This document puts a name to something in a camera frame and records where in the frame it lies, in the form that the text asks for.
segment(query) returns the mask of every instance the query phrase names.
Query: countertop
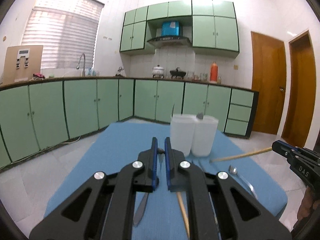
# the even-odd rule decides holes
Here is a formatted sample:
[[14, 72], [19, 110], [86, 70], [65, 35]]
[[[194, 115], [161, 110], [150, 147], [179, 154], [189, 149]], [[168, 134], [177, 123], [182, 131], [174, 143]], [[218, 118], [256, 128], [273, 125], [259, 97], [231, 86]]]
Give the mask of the countertop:
[[85, 77], [56, 77], [56, 78], [46, 78], [44, 80], [29, 80], [29, 81], [22, 81], [17, 82], [9, 85], [0, 86], [1, 90], [6, 90], [10, 88], [25, 86], [25, 85], [33, 85], [33, 84], [40, 84], [40, 83], [47, 83], [47, 82], [56, 82], [56, 81], [68, 81], [68, 80], [85, 80], [85, 79], [138, 79], [138, 80], [161, 80], [161, 81], [173, 81], [173, 82], [187, 82], [187, 83], [197, 83], [197, 84], [205, 84], [205, 85], [213, 85], [213, 86], [221, 86], [221, 87], [229, 87], [229, 88], [236, 88], [246, 91], [256, 92], [254, 90], [236, 86], [228, 86], [223, 84], [213, 84], [210, 82], [204, 81], [195, 81], [195, 80], [187, 80], [187, 79], [171, 79], [171, 78], [148, 78], [148, 77], [141, 77], [141, 78], [134, 78], [134, 77], [118, 77], [118, 76], [85, 76]]

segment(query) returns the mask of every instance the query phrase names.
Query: window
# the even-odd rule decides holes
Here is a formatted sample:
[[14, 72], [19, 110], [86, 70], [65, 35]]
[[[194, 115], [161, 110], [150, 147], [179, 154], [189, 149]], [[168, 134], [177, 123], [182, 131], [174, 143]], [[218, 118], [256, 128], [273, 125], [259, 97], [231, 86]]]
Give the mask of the window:
[[76, 68], [81, 53], [93, 66], [99, 18], [95, 0], [37, 0], [21, 45], [43, 45], [41, 68]]

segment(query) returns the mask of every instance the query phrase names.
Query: wooden chopstick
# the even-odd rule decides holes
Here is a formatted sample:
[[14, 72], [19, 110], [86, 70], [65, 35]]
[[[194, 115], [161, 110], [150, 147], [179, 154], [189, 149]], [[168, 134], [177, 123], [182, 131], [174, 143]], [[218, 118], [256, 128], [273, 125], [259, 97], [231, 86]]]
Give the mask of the wooden chopstick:
[[187, 213], [186, 213], [186, 209], [184, 208], [181, 192], [177, 192], [177, 198], [178, 198], [180, 211], [182, 213], [182, 218], [183, 218], [183, 221], [184, 221], [184, 226], [186, 228], [186, 232], [187, 232], [187, 235], [188, 235], [188, 239], [190, 239], [189, 219], [188, 219], [188, 216], [187, 216]]
[[235, 159], [244, 158], [244, 157], [248, 157], [248, 156], [253, 156], [253, 155], [257, 155], [257, 154], [261, 154], [261, 153], [265, 153], [265, 152], [269, 152], [269, 151], [272, 151], [271, 147], [265, 148], [265, 149], [262, 149], [262, 150], [258, 150], [258, 151], [255, 151], [255, 152], [243, 153], [243, 154], [224, 157], [224, 158], [219, 158], [219, 159], [211, 159], [209, 161], [209, 163], [235, 160]]

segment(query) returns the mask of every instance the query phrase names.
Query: faucet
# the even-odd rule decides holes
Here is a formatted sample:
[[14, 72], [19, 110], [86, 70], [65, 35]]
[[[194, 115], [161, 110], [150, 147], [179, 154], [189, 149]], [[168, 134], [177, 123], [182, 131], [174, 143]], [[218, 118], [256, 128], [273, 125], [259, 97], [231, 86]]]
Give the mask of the faucet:
[[82, 76], [84, 77], [84, 76], [85, 76], [85, 54], [84, 54], [84, 53], [81, 53], [81, 55], [80, 55], [80, 59], [79, 59], [78, 65], [77, 65], [77, 69], [79, 69], [79, 65], [80, 65], [80, 62], [81, 62], [81, 59], [82, 59], [82, 55], [83, 55], [83, 70], [82, 70]]

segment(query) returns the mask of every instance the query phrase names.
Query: white tile floor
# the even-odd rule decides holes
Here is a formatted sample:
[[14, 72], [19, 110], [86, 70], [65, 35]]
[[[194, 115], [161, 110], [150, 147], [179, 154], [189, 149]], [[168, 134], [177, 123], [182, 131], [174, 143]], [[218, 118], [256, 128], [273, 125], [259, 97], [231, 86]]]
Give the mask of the white tile floor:
[[[128, 122], [144, 121], [132, 119]], [[42, 220], [49, 198], [98, 136], [65, 145], [0, 173], [0, 199], [26, 236]], [[270, 147], [278, 139], [276, 135], [258, 132], [252, 132], [249, 140], [231, 138], [244, 152]], [[288, 205], [280, 221], [292, 230], [305, 192], [304, 184], [282, 156], [271, 151], [252, 158], [286, 191]]]

